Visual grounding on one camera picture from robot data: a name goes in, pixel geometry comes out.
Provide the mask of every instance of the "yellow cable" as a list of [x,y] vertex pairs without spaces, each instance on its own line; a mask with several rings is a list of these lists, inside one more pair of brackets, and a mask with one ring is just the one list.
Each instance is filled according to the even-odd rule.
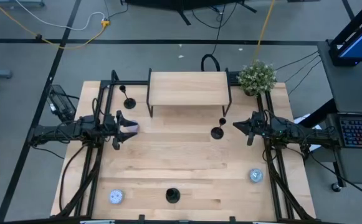
[[[32,34],[34,37],[37,37],[38,35],[29,30],[28,28],[26,28],[25,26],[23,26],[19,21],[15,20],[15,18],[13,18],[11,15],[9,15],[3,8],[0,7],[0,10],[8,17],[10,18],[11,20],[13,20],[15,23],[17,23],[19,26],[21,26],[25,31],[29,32],[30,34]],[[78,45],[78,46],[75,46],[75,47],[61,47],[57,44],[54,44],[52,43],[51,41],[49,40],[46,40],[44,38],[41,38],[42,41],[50,44],[50,45],[53,45],[53,46],[56,46],[57,48],[60,48],[60,49],[79,49],[87,44],[89,44],[89,42],[93,41],[94,39],[96,39],[97,37],[99,37],[103,31],[105,31],[106,27],[109,25],[108,21],[102,21],[102,30],[95,36],[95,37],[92,37],[90,40],[86,41],[86,43],[82,44],[82,45]]]
[[256,48],[256,50],[254,52],[253,62],[257,59],[258,53],[260,52],[261,40],[264,37],[264,32],[265,32],[265,29],[267,28],[267,23],[268,23],[268,20],[269,20],[269,17],[270,17],[270,13],[272,12],[272,8],[274,7],[274,4],[275,4],[275,0],[272,0],[272,3],[270,4],[269,12],[267,14],[267,18],[265,19],[264,26],[262,27],[262,30],[261,30],[260,40],[258,41],[257,48]]

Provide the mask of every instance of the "office chair wheel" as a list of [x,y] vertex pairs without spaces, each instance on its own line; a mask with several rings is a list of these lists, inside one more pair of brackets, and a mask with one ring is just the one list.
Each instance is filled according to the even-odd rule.
[[331,189],[334,191],[334,192],[341,192],[341,187],[337,184],[337,183],[334,183],[331,185]]

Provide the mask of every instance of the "white cable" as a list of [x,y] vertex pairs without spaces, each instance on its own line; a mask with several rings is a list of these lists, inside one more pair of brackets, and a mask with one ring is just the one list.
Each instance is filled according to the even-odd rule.
[[72,28],[72,27],[68,27],[68,26],[60,26],[60,25],[56,25],[56,24],[51,24],[51,23],[49,23],[49,22],[45,22],[45,21],[43,21],[42,19],[39,19],[39,18],[38,18],[36,15],[34,15],[32,12],[30,12],[30,11],[29,11],[26,7],[24,7],[18,0],[16,0],[16,2],[17,2],[24,10],[26,10],[30,15],[34,16],[34,17],[35,17],[36,19],[38,19],[40,22],[42,22],[42,23],[44,23],[44,24],[47,24],[47,25],[60,27],[60,28],[68,28],[68,29],[71,29],[71,30],[74,30],[74,31],[82,31],[82,30],[85,30],[85,29],[88,27],[88,25],[89,25],[89,20],[91,19],[91,17],[92,17],[93,15],[101,14],[101,15],[103,16],[102,20],[104,20],[104,19],[106,18],[105,15],[104,15],[104,13],[102,13],[102,12],[94,12],[94,13],[92,13],[91,15],[89,15],[87,24],[85,25],[84,28],[82,28],[82,29],[76,29],[76,28]]

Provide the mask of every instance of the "keyboard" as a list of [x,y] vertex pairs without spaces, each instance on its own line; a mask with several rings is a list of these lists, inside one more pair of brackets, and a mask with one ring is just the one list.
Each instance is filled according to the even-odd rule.
[[345,147],[362,147],[362,117],[340,116]]

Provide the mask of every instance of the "green plant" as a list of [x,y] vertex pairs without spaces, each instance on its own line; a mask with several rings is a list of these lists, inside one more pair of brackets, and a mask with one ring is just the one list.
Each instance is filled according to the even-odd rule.
[[272,65],[256,60],[250,66],[245,66],[237,79],[247,95],[255,96],[275,86],[275,73]]

